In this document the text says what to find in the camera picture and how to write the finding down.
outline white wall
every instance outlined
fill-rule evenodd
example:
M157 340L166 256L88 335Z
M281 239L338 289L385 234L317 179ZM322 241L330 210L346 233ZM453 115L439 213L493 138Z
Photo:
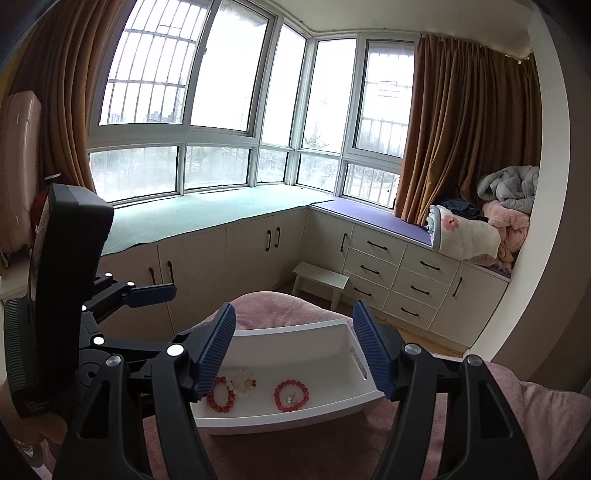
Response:
M522 380L564 332L591 274L591 80L552 20L536 11L529 34L543 111L537 197L511 283L471 349Z

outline white blanket with pink flower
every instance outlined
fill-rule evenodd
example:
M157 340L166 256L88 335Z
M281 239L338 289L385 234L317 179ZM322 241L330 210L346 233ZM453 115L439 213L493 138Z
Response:
M431 205L427 225L436 252L485 267L496 260L501 237L492 225L454 215L440 205Z

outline wooden floor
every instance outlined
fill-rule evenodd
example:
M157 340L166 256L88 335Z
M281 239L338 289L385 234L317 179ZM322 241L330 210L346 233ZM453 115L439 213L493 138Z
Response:
M277 291L291 295L291 289L293 288L293 285L294 285L294 283L293 283L293 281L291 281L289 283L286 283L282 287L278 288ZM317 305L323 309L326 309L326 310L330 309L330 300L321 299L320 297L317 297L316 295L312 295L311 293L308 293L305 291L300 291L298 293L298 297L301 298L302 300L309 301L310 303L313 303L314 305ZM352 313L353 313L353 307L340 302L336 308L336 311L342 315L346 315L347 317L351 317ZM439 355L456 356L459 358L462 357L462 354L460 354L458 352L454 352L453 350L450 350L449 348L446 348L443 345L439 345L438 343L432 342L431 340L427 340L426 338L415 335L414 333L411 333L411 332L407 332L406 330L402 330L401 328L398 328L398 327L397 327L397 330L399 331L400 335L402 335L402 338L404 338L404 340L406 342L417 343L420 346L422 346L423 348L426 348L431 353L438 353Z

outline red beaded bracelet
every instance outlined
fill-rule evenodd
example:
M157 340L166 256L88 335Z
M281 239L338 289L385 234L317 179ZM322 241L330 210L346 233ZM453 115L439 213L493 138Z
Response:
M281 390L283 390L283 388L286 387L287 385L295 385L304 394L304 398L297 403L295 402L295 399L293 397L287 397L287 403L293 404L292 407L284 407L283 404L281 403L280 393L281 393ZM308 392L308 389L306 388L306 386L302 382L297 382L295 380L286 380L284 382L281 382L279 385L277 385L277 388L275 389L275 405L277 405L277 408L281 411L299 410L304 405L306 405L306 403L308 402L309 399L310 399L310 393Z
M220 407L216 403L216 400L213 396L213 389L216 388L216 385L218 383L223 383L224 386L228 389L228 401L226 402L225 407ZM213 408L218 413L228 413L230 411L230 409L234 406L235 399L236 399L236 396L226 385L226 377L216 377L216 379L213 382L212 389L207 393L207 405L209 405L211 408Z

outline pink blanket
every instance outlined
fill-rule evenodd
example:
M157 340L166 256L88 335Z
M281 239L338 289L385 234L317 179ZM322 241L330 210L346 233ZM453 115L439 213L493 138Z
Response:
M489 225L496 227L501 236L497 260L493 264L506 273L511 273L514 253L525 242L530 228L530 217L518 210L503 207L497 200L485 203L482 212L488 217Z
M276 292L257 292L232 302L238 329L351 319L304 300ZM524 429L540 480L566 457L591 417L591 399L519 382L504 367L488 364ZM447 395L438 394L430 448L422 479L437 475L445 432ZM369 413L281 432L211 436L200 433L220 480L369 479L392 426L397 403L384 400ZM154 417L144 420L154 477L168 478Z

